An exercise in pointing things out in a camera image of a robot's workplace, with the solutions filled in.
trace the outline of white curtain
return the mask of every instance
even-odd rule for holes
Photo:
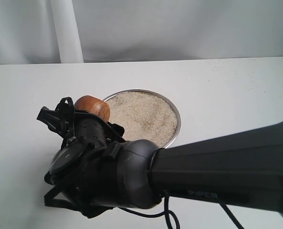
[[[283,0],[0,0],[0,64],[283,56]]]

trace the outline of cable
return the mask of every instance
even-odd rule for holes
[[[176,229],[180,229],[180,222],[179,219],[177,218],[177,216],[175,215],[175,213],[171,210],[169,210],[168,208],[169,206],[169,195],[167,193],[165,193],[165,200],[164,200],[164,211],[158,213],[158,214],[154,214],[154,215],[148,215],[148,214],[143,214],[137,211],[133,211],[133,210],[129,210],[127,208],[120,208],[123,211],[126,211],[128,213],[137,215],[137,216],[141,216],[141,217],[145,217],[145,218],[158,218],[161,216],[165,216],[166,219],[166,224],[168,229],[173,229],[172,225],[171,225],[171,221],[170,221],[170,216],[172,216],[172,218],[174,219],[175,222],[175,228]]]
[[[220,204],[220,206],[223,208],[223,210],[226,212],[228,217],[232,220],[232,222],[236,225],[238,229],[244,229],[244,227],[240,224],[240,222],[225,204]]]

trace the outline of rice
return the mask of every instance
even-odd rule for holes
[[[125,128],[125,140],[148,139],[163,147],[174,135],[176,115],[167,102],[155,95],[127,92],[106,103],[111,110],[109,121]]]

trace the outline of stainless steel bowl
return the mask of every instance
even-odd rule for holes
[[[176,129],[174,131],[174,135],[172,136],[172,138],[169,140],[169,142],[167,142],[163,146],[163,148],[168,148],[174,142],[174,140],[177,138],[177,136],[179,135],[180,128],[181,128],[181,116],[180,116],[180,113],[179,113],[178,109],[176,108],[176,106],[169,99],[167,99],[166,97],[162,96],[161,94],[158,94],[158,93],[152,92],[152,91],[142,90],[142,89],[130,89],[130,90],[125,90],[125,91],[117,92],[117,93],[111,94],[110,96],[106,97],[104,99],[104,101],[106,102],[109,99],[111,99],[111,98],[113,98],[113,97],[115,97],[115,96],[117,96],[119,94],[128,93],[128,92],[140,92],[140,93],[144,93],[144,94],[155,95],[155,96],[163,99],[164,101],[166,101],[169,104],[169,106],[171,107],[171,109],[173,110],[173,112],[176,115],[177,126],[176,126]]]

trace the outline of table surface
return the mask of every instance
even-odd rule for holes
[[[98,98],[126,89],[168,97],[182,128],[173,146],[237,133],[283,120],[283,57],[166,62],[0,65],[0,228],[166,228],[118,209],[95,219],[43,206],[43,177],[61,138],[36,120],[62,97]],[[283,228],[276,212],[230,207],[247,229]],[[235,226],[217,204],[171,198],[184,229]],[[156,213],[162,204],[143,212]]]

